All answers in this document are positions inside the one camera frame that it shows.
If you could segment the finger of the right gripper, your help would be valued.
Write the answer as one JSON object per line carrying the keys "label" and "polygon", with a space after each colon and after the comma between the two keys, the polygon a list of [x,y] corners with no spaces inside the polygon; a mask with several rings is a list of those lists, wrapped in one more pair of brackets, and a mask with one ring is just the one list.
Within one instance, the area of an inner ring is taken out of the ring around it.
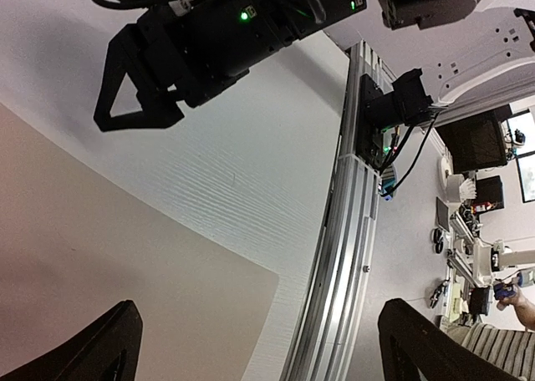
{"label": "finger of the right gripper", "polygon": [[110,40],[94,109],[100,131],[164,130],[184,119],[171,93],[157,84],[143,62],[145,47],[135,24]]}

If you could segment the beige file folder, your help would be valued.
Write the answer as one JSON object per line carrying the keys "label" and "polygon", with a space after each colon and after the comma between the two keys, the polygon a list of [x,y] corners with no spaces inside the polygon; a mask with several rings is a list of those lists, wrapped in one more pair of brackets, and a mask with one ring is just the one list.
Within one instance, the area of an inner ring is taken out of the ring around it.
{"label": "beige file folder", "polygon": [[278,276],[173,221],[1,112],[1,370],[117,302],[143,319],[139,380],[239,380]]}

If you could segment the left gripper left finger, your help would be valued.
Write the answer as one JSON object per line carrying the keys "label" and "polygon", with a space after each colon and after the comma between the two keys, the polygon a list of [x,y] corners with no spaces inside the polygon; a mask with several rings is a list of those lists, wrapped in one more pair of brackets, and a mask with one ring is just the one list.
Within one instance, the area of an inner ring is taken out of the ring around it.
{"label": "left gripper left finger", "polygon": [[143,320],[131,300],[111,309],[44,355],[4,374],[2,380],[134,380]]}

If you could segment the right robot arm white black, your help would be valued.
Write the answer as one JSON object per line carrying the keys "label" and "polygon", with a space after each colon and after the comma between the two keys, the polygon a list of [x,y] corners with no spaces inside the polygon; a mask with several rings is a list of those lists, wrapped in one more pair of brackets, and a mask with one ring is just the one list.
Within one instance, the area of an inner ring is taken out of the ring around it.
{"label": "right robot arm white black", "polygon": [[[294,42],[364,11],[367,0],[92,0],[142,15],[109,42],[94,122],[166,129]],[[471,89],[534,60],[534,0],[378,0],[383,24],[421,30],[502,10],[462,50],[401,75],[364,107],[369,135],[425,123]]]}

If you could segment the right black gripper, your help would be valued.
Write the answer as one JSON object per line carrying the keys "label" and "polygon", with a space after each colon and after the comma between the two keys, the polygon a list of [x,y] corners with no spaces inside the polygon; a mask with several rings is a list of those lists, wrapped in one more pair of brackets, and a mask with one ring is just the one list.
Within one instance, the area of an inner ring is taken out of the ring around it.
{"label": "right black gripper", "polygon": [[191,108],[214,99],[250,68],[292,43],[363,11],[366,0],[191,0],[170,3],[137,21],[141,51],[157,88]]}

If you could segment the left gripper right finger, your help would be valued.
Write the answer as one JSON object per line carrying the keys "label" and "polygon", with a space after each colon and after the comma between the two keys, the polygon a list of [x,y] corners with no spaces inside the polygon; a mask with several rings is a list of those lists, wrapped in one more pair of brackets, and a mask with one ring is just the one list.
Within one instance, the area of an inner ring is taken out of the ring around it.
{"label": "left gripper right finger", "polygon": [[408,302],[387,301],[378,319],[386,380],[514,380],[463,348]]}

